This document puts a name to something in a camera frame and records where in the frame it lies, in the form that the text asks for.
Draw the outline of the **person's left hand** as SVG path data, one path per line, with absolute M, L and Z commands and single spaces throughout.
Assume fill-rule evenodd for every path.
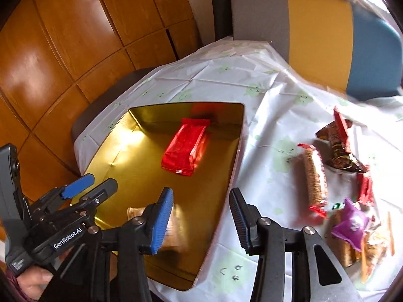
M 31 300 L 38 301 L 53 274 L 44 268 L 32 265 L 16 278 L 21 291 Z

